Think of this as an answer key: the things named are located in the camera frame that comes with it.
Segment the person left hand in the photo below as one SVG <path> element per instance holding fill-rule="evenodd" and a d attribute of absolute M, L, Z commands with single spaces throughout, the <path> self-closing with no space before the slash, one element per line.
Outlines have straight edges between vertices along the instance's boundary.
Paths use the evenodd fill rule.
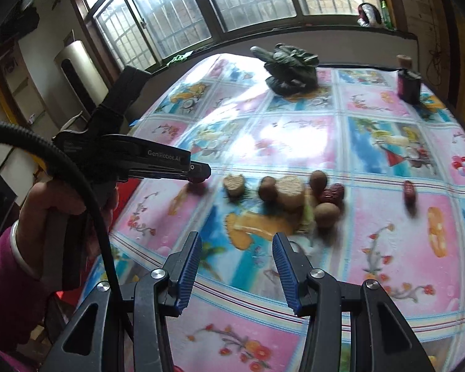
<path fill-rule="evenodd" d="M 46 253 L 64 246 L 68 220 L 85 210 L 79 194 L 61 181 L 39 182 L 28 192 L 15 229 L 15 246 L 34 277 L 42 277 Z"/>

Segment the magenta sleeve forearm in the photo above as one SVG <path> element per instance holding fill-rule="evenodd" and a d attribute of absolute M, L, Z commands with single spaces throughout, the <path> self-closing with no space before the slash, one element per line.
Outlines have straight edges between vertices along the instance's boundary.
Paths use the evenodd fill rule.
<path fill-rule="evenodd" d="M 27 343 L 41 321 L 50 292 L 24 261 L 16 242 L 17 225 L 0 237 L 0 371 L 33 371 L 11 353 Z"/>

